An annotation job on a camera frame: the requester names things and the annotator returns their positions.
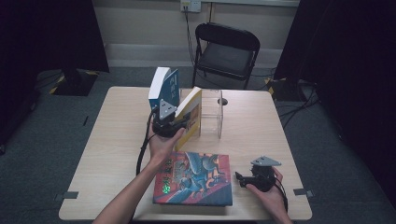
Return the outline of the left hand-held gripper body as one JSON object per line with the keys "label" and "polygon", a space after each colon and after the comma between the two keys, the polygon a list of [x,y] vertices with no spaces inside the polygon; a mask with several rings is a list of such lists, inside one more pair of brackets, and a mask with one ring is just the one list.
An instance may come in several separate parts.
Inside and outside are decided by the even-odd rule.
{"label": "left hand-held gripper body", "polygon": [[175,121],[177,107],[161,99],[159,105],[155,106],[152,112],[152,130],[161,137],[172,138],[180,129],[176,126]]}

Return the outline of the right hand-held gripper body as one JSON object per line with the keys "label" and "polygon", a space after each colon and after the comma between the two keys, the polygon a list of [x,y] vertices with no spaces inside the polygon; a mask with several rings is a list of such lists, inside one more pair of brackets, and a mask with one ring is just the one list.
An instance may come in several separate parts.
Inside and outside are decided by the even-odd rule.
{"label": "right hand-held gripper body", "polygon": [[276,183],[273,167],[280,166],[281,163],[266,156],[260,156],[251,164],[251,173],[254,177],[253,185],[262,192],[268,191]]}

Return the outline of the yellow book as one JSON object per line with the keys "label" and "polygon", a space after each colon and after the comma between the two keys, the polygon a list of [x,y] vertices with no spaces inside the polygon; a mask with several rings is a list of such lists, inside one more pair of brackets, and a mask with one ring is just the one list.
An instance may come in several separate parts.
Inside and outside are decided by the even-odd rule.
{"label": "yellow book", "polygon": [[177,108],[175,121],[185,120],[185,132],[175,145],[179,151],[201,127],[202,89],[194,87]]}

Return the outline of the clear acrylic book rack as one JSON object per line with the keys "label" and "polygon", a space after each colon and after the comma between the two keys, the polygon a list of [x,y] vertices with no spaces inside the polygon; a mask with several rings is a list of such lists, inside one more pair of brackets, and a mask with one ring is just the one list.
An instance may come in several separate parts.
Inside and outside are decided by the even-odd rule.
{"label": "clear acrylic book rack", "polygon": [[[181,102],[192,89],[180,91]],[[227,101],[223,98],[222,90],[202,89],[201,127],[196,136],[221,138],[223,122],[223,105]]]}

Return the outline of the blue book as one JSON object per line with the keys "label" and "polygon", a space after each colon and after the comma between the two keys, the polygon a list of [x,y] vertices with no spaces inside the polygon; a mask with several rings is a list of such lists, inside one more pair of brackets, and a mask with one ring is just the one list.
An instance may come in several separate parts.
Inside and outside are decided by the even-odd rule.
{"label": "blue book", "polygon": [[158,67],[156,69],[148,92],[151,109],[159,106],[161,99],[171,105],[179,105],[178,75],[178,70],[172,71],[170,67]]}

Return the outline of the red illustrated book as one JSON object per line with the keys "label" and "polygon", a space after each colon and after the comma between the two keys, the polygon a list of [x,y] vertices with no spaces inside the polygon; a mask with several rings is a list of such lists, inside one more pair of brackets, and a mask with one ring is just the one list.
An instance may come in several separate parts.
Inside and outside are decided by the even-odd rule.
{"label": "red illustrated book", "polygon": [[228,155],[174,151],[156,174],[156,204],[232,206]]}

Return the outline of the person's right hand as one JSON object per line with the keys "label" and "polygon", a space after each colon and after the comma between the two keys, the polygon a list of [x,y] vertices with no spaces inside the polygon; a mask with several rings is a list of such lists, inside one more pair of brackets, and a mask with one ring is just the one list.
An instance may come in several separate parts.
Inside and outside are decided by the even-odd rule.
{"label": "person's right hand", "polygon": [[280,187],[283,175],[275,167],[273,169],[276,176],[276,183],[268,191],[262,192],[251,184],[247,184],[246,186],[250,192],[259,198],[263,207],[270,215],[280,211],[287,212],[284,205],[283,192]]}

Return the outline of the person's left hand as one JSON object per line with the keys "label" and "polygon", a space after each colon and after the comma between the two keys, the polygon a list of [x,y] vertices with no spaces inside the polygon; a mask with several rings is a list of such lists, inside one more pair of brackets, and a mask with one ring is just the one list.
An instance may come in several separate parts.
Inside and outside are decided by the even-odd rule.
{"label": "person's left hand", "polygon": [[175,144],[184,134],[185,129],[180,128],[172,138],[165,138],[157,135],[152,131],[152,126],[149,126],[149,151],[150,158],[147,168],[158,170],[169,158],[174,149]]}

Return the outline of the grey tape strip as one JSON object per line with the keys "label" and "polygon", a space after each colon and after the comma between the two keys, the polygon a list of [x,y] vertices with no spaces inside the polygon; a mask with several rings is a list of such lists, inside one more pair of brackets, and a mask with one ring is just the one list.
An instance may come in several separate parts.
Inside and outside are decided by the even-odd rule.
{"label": "grey tape strip", "polygon": [[61,202],[64,199],[76,199],[78,197],[77,191],[67,191],[64,193],[56,194],[54,200],[57,202]]}
{"label": "grey tape strip", "polygon": [[307,190],[307,189],[294,189],[293,190],[295,196],[300,196],[300,195],[305,195],[307,198],[311,198],[315,196],[315,193],[313,190]]}

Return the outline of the black folding chair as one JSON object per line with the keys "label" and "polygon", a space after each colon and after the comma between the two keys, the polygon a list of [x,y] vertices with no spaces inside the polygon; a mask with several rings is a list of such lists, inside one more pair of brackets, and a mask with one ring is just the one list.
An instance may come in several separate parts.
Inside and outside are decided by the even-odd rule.
{"label": "black folding chair", "polygon": [[198,71],[244,81],[248,86],[261,43],[247,30],[214,22],[201,23],[195,28],[197,41],[192,85]]}

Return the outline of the black stand base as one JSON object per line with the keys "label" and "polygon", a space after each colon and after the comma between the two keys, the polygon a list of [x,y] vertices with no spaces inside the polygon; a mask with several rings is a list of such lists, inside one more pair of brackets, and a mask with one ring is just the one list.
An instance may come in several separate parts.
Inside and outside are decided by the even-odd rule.
{"label": "black stand base", "polygon": [[79,71],[63,69],[62,75],[50,89],[53,95],[88,96],[99,73],[95,71]]}
{"label": "black stand base", "polygon": [[265,86],[277,102],[307,102],[313,96],[313,92],[305,92],[300,84],[286,79],[267,78]]}

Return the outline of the black curtain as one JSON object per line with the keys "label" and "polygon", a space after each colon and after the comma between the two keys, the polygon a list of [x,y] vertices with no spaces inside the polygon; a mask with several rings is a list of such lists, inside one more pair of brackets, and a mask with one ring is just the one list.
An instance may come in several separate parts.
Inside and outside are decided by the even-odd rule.
{"label": "black curtain", "polygon": [[275,77],[316,84],[396,205],[396,0],[300,0]]}
{"label": "black curtain", "polygon": [[0,0],[0,146],[48,70],[109,70],[92,0]]}

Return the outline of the white wall socket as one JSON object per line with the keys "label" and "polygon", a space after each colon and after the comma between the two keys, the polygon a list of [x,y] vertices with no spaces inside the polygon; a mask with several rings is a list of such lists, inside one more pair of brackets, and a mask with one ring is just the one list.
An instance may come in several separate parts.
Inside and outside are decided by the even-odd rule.
{"label": "white wall socket", "polygon": [[180,0],[181,12],[200,13],[202,2],[200,0]]}

